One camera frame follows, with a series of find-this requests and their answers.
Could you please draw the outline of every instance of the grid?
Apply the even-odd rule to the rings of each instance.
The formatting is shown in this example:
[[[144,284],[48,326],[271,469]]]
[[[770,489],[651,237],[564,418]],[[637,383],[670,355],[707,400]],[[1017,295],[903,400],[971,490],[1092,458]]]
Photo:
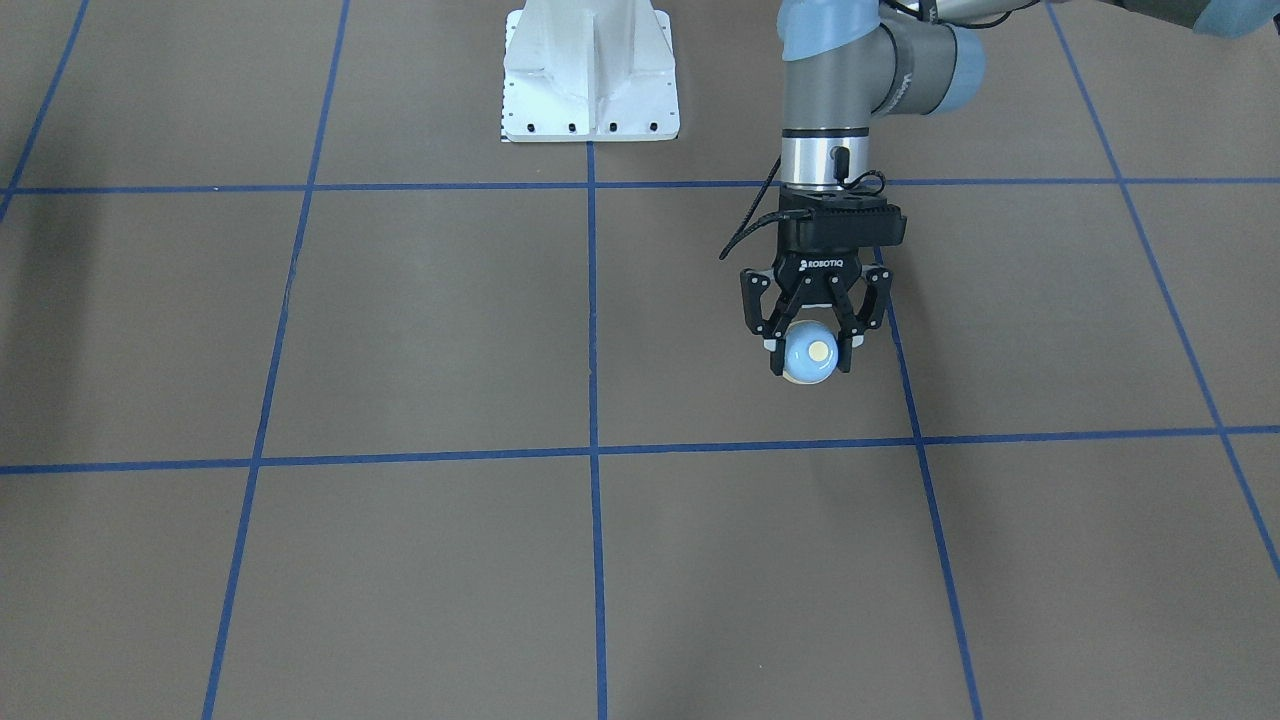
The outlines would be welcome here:
[[[329,109],[333,99],[334,86],[338,77],[339,61],[342,58],[343,38],[346,35],[347,18],[351,9],[351,0],[343,0],[342,12],[338,20],[337,36],[333,42],[333,51],[328,68],[328,81],[324,91],[319,119],[315,131],[315,140],[311,152],[310,168],[306,182],[297,184],[229,184],[229,186],[122,186],[122,187],[20,187],[23,170],[29,160],[41,126],[54,101],[59,82],[72,56],[76,40],[88,9],[90,0],[82,0],[76,13],[74,22],[67,37],[65,47],[59,59],[56,70],[49,83],[44,101],[36,114],[35,122],[27,136],[19,160],[8,186],[0,199],[0,222],[8,213],[10,201],[17,196],[28,195],[151,195],[151,193],[242,193],[242,192],[301,192],[302,206],[298,215],[296,236],[289,261],[288,277],[284,286],[279,319],[276,324],[275,341],[271,351],[270,365],[266,373],[266,384],[262,392],[261,414],[255,436],[252,454],[248,457],[215,457],[215,459],[187,459],[187,460],[161,460],[161,461],[119,461],[119,462],[73,462],[73,464],[40,464],[40,465],[3,465],[0,475],[40,475],[61,473],[136,473],[148,470],[182,470],[182,469],[242,469],[247,470],[243,503],[237,528],[236,544],[228,570],[227,589],[223,602],[223,611],[219,623],[216,644],[212,651],[209,684],[205,696],[204,717],[214,716],[218,694],[219,676],[223,664],[227,637],[233,619],[237,582],[239,577],[241,561],[244,552],[244,542],[248,533],[251,515],[253,510],[253,497],[257,484],[259,471],[262,468],[279,466],[307,466],[307,465],[358,465],[358,464],[390,464],[390,462],[448,462],[463,460],[500,460],[500,459],[531,459],[531,457],[586,457],[590,461],[590,500],[593,520],[593,557],[594,557],[594,592],[595,592],[595,653],[596,653],[596,708],[598,716],[603,720],[608,715],[608,671],[605,659],[605,557],[602,532],[602,502],[600,502],[600,457],[618,455],[646,455],[646,454],[700,454],[700,452],[751,452],[769,450],[817,450],[817,448],[858,448],[858,447],[913,447],[915,450],[923,491],[928,501],[929,516],[933,525],[933,536],[937,544],[938,562],[943,577],[943,583],[950,603],[951,618],[955,628],[956,643],[960,652],[964,676],[969,692],[972,712],[975,720],[983,717],[979,687],[973,671],[968,639],[964,626],[959,597],[955,589],[951,560],[947,552],[946,537],[934,497],[933,480],[929,470],[927,448],[931,446],[951,445],[980,445],[980,443],[1029,443],[1029,442],[1080,442],[1098,439],[1123,438],[1169,438],[1169,437],[1215,437],[1220,441],[1235,479],[1239,484],[1253,523],[1257,528],[1258,538],[1263,543],[1270,556],[1272,569],[1280,578],[1280,556],[1275,542],[1254,500],[1248,478],[1240,466],[1233,446],[1233,438],[1240,436],[1270,436],[1280,434],[1280,425],[1226,425],[1219,413],[1213,393],[1206,380],[1196,350],[1183,324],[1181,315],[1172,293],[1170,292],[1165,275],[1161,270],[1160,260],[1148,240],[1142,217],[1130,196],[1130,186],[1142,184],[1280,184],[1280,177],[1128,177],[1112,152],[1106,129],[1098,117],[1097,109],[1089,96],[1084,78],[1076,65],[1071,46],[1051,5],[1046,4],[1046,13],[1052,23],[1062,53],[1071,69],[1080,97],[1085,104],[1097,137],[1110,163],[1111,177],[1027,177],[1027,178],[906,178],[892,181],[895,186],[1018,186],[1018,184],[1092,184],[1114,186],[1124,197],[1129,217],[1137,231],[1138,238],[1146,254],[1149,269],[1160,287],[1165,306],[1176,328],[1181,342],[1185,360],[1190,365],[1206,407],[1212,418],[1211,427],[1183,427],[1183,428],[1152,428],[1130,430],[1083,430],[1083,432],[1044,432],[1044,433],[1005,433],[1005,434],[951,434],[951,436],[925,436],[920,429],[920,419],[916,411],[915,396],[911,389],[908,354],[904,348],[899,331],[899,320],[892,305],[888,307],[890,334],[896,350],[899,370],[901,375],[902,396],[910,421],[910,437],[888,438],[845,438],[845,439],[794,439],[769,442],[719,442],[719,443],[663,443],[663,445],[602,445],[599,436],[599,392],[598,392],[598,343],[596,343],[596,191],[616,188],[733,188],[754,187],[756,181],[750,179],[723,179],[723,181],[672,181],[672,182],[631,182],[631,181],[598,181],[595,172],[595,147],[593,143],[585,146],[585,182],[458,182],[458,183],[317,183],[316,177],[320,159],[324,150],[325,128],[329,118]],[[362,454],[362,455],[312,455],[312,456],[269,456],[264,452],[266,433],[270,424],[271,405],[275,392],[276,375],[282,351],[285,342],[289,319],[289,296],[297,275],[298,258],[302,252],[307,219],[311,201],[316,192],[429,192],[436,190],[580,190],[586,193],[586,231],[588,231],[588,292],[589,292],[589,324],[588,324],[588,365],[589,365],[589,443],[575,447],[532,447],[532,448],[507,448],[485,451],[438,451],[438,452],[394,452],[394,454]],[[882,261],[877,249],[877,260]]]

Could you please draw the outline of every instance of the gray tile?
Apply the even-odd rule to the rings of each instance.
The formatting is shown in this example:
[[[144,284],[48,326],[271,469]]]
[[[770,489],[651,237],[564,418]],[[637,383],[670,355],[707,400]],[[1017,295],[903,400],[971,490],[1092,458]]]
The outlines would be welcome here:
[[[244,470],[0,479],[0,715],[198,717]]]
[[[968,717],[911,448],[605,457],[609,716]]]
[[[594,717],[582,459],[268,469],[218,717]]]
[[[339,4],[95,3],[26,187],[307,178]]]
[[[887,252],[928,434],[1211,424],[1119,190],[906,187]]]
[[[1280,436],[1234,436],[1231,446],[1272,543],[1280,541]]]
[[[1111,177],[1048,14],[1014,13],[978,37],[987,51],[978,95],[952,113],[881,120],[872,167],[891,179]]]
[[[910,436],[888,333],[854,369],[801,387],[769,373],[742,324],[739,270],[767,268],[767,228],[717,255],[754,191],[605,190],[598,199],[599,406],[604,443]],[[829,310],[812,311],[835,327]]]
[[[1222,420],[1280,421],[1280,184],[1130,192]]]
[[[929,459],[987,717],[1275,716],[1280,587],[1217,438]]]
[[[316,195],[273,455],[588,442],[581,191]]]
[[[653,5],[671,14],[680,137],[599,143],[599,178],[763,179],[778,155],[782,131],[778,4],[735,3],[732,20],[714,3],[659,0]]]
[[[0,5],[0,186],[8,187],[76,22],[78,0]]]
[[[0,225],[0,462],[253,447],[294,193],[19,196]]]
[[[1129,177],[1280,176],[1280,46],[1194,35],[1102,3],[1057,6]]]
[[[499,141],[506,19],[522,5],[353,3],[320,179],[586,179],[582,143]]]

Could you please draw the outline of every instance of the white circle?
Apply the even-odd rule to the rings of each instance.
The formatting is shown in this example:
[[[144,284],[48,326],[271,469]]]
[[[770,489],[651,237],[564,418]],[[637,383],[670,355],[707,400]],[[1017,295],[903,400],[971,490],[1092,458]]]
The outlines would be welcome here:
[[[809,343],[809,359],[814,363],[826,363],[831,357],[831,348],[826,342],[813,341]]]

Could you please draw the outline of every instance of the blue cap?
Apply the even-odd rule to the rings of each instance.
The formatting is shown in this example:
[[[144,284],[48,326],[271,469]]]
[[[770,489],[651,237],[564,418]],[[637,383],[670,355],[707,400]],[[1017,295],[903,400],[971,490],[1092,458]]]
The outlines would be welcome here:
[[[782,0],[778,37],[783,60],[804,60],[879,27],[879,0]]]
[[[1210,0],[1192,29],[1219,37],[1243,37],[1277,14],[1280,0]]]
[[[951,73],[951,86],[947,87],[942,102],[927,113],[929,115],[964,108],[974,95],[978,95],[982,77],[987,74],[987,53],[982,49],[978,33],[969,28],[948,27],[956,36],[956,69]]]
[[[831,377],[840,360],[836,336],[818,320],[801,320],[787,328],[782,377],[799,384],[814,384]]]

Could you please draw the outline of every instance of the white plastic stand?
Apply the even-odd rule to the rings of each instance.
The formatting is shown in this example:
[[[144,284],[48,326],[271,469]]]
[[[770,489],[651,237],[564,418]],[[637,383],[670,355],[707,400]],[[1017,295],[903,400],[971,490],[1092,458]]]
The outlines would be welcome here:
[[[671,18],[649,0],[527,0],[507,15],[502,138],[635,142],[680,132]]]

